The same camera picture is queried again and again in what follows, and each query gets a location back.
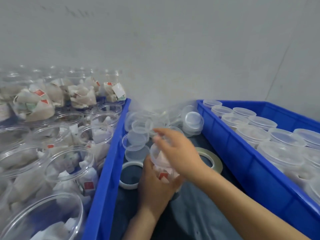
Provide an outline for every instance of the red label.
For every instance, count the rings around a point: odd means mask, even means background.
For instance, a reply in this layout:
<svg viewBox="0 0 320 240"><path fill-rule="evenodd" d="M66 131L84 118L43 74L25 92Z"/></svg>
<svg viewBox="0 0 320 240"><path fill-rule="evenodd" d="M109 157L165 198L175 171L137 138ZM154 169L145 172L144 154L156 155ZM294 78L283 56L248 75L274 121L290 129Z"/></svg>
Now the red label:
<svg viewBox="0 0 320 240"><path fill-rule="evenodd" d="M40 97L46 94L44 91L38 89L37 91L34 92L36 95L39 95Z"/></svg>
<svg viewBox="0 0 320 240"><path fill-rule="evenodd" d="M162 173L160 173L160 175L159 175L159 179L161 180L163 177L165 177L166 179L168 179L168 176L169 176L169 173L167 173L167 172L162 172Z"/></svg>
<svg viewBox="0 0 320 240"><path fill-rule="evenodd" d="M92 181L84 183L85 190L94 190L94 183Z"/></svg>

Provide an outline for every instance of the white wall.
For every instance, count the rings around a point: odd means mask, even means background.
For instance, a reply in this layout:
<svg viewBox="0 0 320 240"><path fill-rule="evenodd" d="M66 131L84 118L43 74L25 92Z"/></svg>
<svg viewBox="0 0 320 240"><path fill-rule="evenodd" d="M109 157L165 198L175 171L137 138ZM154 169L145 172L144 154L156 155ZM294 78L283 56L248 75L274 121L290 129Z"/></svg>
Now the white wall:
<svg viewBox="0 0 320 240"><path fill-rule="evenodd" d="M121 68L135 105L265 100L306 0L0 0L0 64Z"/></svg>
<svg viewBox="0 0 320 240"><path fill-rule="evenodd" d="M308 0L267 100L320 121L320 0Z"/></svg>

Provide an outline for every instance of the pile of plastic lids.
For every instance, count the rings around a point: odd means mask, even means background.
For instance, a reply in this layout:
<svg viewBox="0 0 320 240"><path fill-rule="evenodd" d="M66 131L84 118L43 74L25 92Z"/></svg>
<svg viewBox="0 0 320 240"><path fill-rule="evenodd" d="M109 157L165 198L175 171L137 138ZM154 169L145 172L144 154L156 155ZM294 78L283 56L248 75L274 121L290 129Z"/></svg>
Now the pile of plastic lids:
<svg viewBox="0 0 320 240"><path fill-rule="evenodd" d="M126 149L125 157L128 161L143 162L150 154L158 178L163 182L169 182L179 174L170 166L164 154L155 144L151 148L146 145L150 137L156 135L153 129L170 128L190 137L199 135L203 125L203 117L192 105L182 109L174 107L160 113L145 110L130 111L127 113L124 124L128 133L122 138L123 147Z"/></svg>
<svg viewBox="0 0 320 240"><path fill-rule="evenodd" d="M319 133L278 129L274 121L249 109L230 109L219 101L204 100L203 104L320 204Z"/></svg>
<svg viewBox="0 0 320 240"><path fill-rule="evenodd" d="M1 73L1 239L81 238L125 104L120 74L54 66Z"/></svg>

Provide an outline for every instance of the person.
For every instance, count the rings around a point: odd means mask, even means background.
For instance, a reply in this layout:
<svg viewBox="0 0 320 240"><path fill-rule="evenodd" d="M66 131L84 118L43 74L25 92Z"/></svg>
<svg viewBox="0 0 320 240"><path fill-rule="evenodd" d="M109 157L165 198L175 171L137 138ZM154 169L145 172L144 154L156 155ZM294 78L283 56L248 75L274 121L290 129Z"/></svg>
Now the person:
<svg viewBox="0 0 320 240"><path fill-rule="evenodd" d="M122 240L151 238L158 219L183 178L207 194L244 240L309 239L208 167L182 133L170 129L154 131L158 133L153 138L154 143L180 176L165 184L156 177L150 157L145 159L138 184L138 211L130 220ZM164 135L171 145L161 138Z"/></svg>

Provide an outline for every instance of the blue tray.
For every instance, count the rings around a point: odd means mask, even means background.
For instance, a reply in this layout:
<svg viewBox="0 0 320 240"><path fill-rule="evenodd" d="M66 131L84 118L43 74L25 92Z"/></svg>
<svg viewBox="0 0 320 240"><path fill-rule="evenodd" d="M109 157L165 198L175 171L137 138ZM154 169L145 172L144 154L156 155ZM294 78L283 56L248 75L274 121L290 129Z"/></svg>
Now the blue tray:
<svg viewBox="0 0 320 240"><path fill-rule="evenodd" d="M320 206L296 184L267 161L245 140L198 100L204 118L202 133L237 178L248 196L288 222L311 239L320 237ZM287 109L262 101L220 100L223 106L250 109L278 124L278 128L297 128L320 133L320 123Z"/></svg>
<svg viewBox="0 0 320 240"><path fill-rule="evenodd" d="M127 98L99 179L82 240L109 239L125 149L122 137L131 100Z"/></svg>

